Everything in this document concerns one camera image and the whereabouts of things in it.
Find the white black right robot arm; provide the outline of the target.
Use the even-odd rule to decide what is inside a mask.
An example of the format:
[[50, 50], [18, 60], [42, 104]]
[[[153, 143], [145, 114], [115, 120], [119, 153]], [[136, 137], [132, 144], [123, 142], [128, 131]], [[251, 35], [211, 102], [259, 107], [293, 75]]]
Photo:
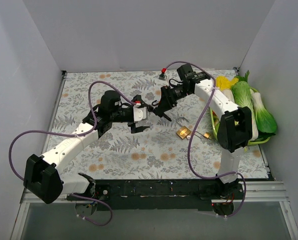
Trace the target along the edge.
[[196, 95], [206, 101], [203, 113], [211, 109], [220, 117], [217, 140], [222, 153], [218, 173], [214, 177], [194, 174], [203, 180], [213, 181], [215, 194], [226, 199], [239, 188], [239, 179], [243, 177], [238, 168], [244, 148], [252, 138], [252, 114], [248, 107], [238, 106], [217, 89], [212, 75], [203, 69], [195, 72], [194, 67], [193, 63], [181, 62], [177, 69], [181, 83], [174, 87], [161, 87], [161, 99], [152, 103], [151, 111], [165, 118], [165, 112], [176, 107], [178, 100]]

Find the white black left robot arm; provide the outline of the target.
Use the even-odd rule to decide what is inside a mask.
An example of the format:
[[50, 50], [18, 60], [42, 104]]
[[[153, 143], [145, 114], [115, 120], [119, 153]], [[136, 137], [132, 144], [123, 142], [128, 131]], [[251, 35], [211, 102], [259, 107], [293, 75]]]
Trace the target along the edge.
[[74, 131], [74, 136], [64, 139], [53, 149], [41, 156], [31, 155], [26, 161], [24, 187], [46, 204], [54, 202], [63, 194], [78, 194], [84, 200], [95, 194], [95, 180], [87, 174], [79, 173], [72, 178], [61, 177], [66, 166], [87, 146], [100, 139], [113, 123], [127, 123], [131, 133], [143, 132], [147, 127], [136, 126], [145, 120], [152, 106], [146, 104], [140, 95], [132, 103], [122, 103], [121, 96], [108, 90]]

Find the green napa cabbage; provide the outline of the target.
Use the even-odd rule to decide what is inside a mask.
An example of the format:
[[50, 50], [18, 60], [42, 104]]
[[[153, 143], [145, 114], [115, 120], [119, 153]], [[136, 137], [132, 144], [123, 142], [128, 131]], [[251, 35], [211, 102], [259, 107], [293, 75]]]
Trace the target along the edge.
[[250, 86], [246, 81], [239, 81], [231, 87], [231, 91], [233, 93], [234, 100], [237, 105], [239, 105], [242, 108], [247, 106], [251, 110], [251, 114], [252, 114], [252, 138], [251, 138], [251, 141], [255, 141], [258, 138], [259, 133], [258, 133], [256, 120], [255, 120]]

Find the bok choy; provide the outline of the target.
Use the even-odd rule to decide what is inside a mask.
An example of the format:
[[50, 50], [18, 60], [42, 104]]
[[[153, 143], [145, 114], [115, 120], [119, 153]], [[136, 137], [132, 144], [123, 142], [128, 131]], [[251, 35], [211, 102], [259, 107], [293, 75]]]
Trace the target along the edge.
[[266, 134], [275, 134], [277, 131], [277, 122], [274, 116], [265, 108], [261, 94], [259, 92], [251, 93], [255, 120], [260, 132]]

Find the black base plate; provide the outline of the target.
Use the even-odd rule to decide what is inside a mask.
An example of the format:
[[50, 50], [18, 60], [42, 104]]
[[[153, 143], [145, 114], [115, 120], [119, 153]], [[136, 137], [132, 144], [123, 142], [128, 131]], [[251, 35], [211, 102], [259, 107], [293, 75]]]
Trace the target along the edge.
[[128, 179], [98, 180], [82, 197], [103, 201], [113, 210], [212, 211], [213, 200], [241, 200], [243, 194], [238, 181], [223, 184], [203, 179]]

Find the yellow-leaf napa cabbage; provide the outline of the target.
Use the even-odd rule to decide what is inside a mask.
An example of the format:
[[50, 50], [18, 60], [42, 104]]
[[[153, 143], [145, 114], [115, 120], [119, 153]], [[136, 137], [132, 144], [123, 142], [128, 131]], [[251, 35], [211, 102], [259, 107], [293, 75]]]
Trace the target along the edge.
[[216, 78], [216, 87], [229, 99], [231, 102], [235, 102], [231, 87], [238, 82], [238, 78], [235, 77], [229, 80], [225, 76], [218, 76]]

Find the floral patterned mat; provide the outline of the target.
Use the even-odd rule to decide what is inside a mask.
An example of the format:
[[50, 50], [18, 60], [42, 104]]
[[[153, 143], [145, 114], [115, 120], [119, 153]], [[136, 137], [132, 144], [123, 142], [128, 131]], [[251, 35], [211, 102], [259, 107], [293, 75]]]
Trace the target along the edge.
[[[146, 103], [159, 100], [157, 71], [76, 72], [68, 73], [53, 123], [48, 149], [62, 141], [58, 133], [71, 133], [89, 112], [88, 102], [100, 103], [101, 96], [112, 87], [127, 98], [141, 95]], [[194, 173], [213, 177], [220, 168], [221, 146], [216, 139], [200, 139], [195, 132], [213, 132], [211, 115], [203, 113], [205, 101], [190, 95], [168, 111], [172, 121], [150, 115], [141, 125], [144, 132], [132, 134], [125, 123], [114, 123], [99, 140], [77, 155], [62, 172], [63, 176], [84, 173], [94, 179], [191, 179]], [[192, 133], [181, 139], [176, 132], [178, 117]]]

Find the green plastic basket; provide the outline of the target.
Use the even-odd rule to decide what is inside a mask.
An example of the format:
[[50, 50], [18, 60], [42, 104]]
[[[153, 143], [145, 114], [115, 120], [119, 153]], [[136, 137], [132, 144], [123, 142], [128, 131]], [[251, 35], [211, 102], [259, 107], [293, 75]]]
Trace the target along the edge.
[[[255, 90], [252, 87], [250, 87], [250, 91], [251, 91], [251, 93], [258, 92], [257, 90]], [[250, 139], [250, 141], [248, 143], [249, 145], [256, 145], [256, 144], [265, 143], [270, 139], [271, 136], [275, 135], [275, 133], [273, 133], [273, 134], [272, 133], [263, 133], [263, 132], [260, 132], [259, 130], [258, 130], [258, 133], [259, 133], [258, 138], [254, 141], [251, 141], [251, 139]]]

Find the small brass padlock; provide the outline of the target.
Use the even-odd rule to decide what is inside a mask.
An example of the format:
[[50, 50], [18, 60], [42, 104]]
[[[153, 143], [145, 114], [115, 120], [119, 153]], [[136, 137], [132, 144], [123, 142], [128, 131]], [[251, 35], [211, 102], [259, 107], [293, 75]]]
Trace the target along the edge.
[[210, 139], [210, 140], [212, 139], [211, 134], [208, 133], [208, 132], [200, 133], [200, 132], [196, 131], [196, 132], [194, 133], [194, 135], [197, 136], [197, 137], [200, 138], [200, 139], [203, 139], [203, 138], [205, 138], [205, 139]]

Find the orange black padlock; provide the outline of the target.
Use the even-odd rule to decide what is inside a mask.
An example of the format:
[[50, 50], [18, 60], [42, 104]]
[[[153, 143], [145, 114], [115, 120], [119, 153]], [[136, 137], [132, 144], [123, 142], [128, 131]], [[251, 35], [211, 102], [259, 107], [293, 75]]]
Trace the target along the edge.
[[153, 101], [153, 102], [151, 103], [151, 105], [152, 105], [153, 107], [155, 107], [155, 106], [159, 105], [159, 103], [160, 103], [159, 100], [155, 100], [155, 101]]

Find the aluminium frame rail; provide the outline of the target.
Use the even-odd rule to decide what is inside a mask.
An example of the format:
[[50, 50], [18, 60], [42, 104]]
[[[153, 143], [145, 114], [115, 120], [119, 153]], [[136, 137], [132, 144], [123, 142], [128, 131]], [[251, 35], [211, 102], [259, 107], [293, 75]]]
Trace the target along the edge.
[[110, 209], [64, 196], [45, 204], [26, 193], [13, 240], [298, 240], [281, 182], [250, 182], [232, 202], [197, 196], [112, 196]]

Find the large brass padlock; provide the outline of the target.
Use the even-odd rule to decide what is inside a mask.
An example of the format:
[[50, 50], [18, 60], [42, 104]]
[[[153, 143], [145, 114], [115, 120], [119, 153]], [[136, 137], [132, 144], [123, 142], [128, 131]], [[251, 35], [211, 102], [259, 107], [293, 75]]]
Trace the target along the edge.
[[188, 139], [188, 140], [189, 140], [189, 139], [191, 138], [191, 133], [192, 133], [192, 131], [191, 131], [188, 127], [182, 125], [182, 120], [185, 120], [187, 123], [189, 122], [189, 121], [188, 121], [185, 117], [183, 117], [183, 116], [178, 117], [178, 118], [176, 119], [176, 123], [180, 126], [180, 128], [177, 130], [176, 134], [177, 134], [177, 136], [180, 137], [182, 140], [183, 140], [183, 139]]

